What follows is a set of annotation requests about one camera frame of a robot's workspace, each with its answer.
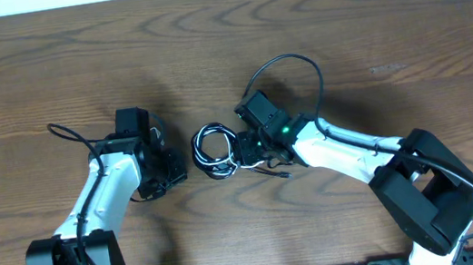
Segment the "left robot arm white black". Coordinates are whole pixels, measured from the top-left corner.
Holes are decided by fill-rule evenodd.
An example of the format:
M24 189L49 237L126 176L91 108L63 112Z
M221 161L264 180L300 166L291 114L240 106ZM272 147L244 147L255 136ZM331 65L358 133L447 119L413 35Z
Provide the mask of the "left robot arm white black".
M158 128L117 130L87 146L77 202L50 238L30 243L25 265L126 265L117 237L134 194L152 201L186 180L180 154L164 147Z

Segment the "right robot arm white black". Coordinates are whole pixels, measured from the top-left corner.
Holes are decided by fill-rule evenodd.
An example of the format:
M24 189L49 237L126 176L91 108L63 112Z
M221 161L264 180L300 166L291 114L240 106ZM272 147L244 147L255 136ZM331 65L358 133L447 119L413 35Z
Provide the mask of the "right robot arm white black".
M473 172L429 131L370 136L302 113L255 123L235 144L244 163L275 159L364 182L412 240L408 265L454 265L473 238Z

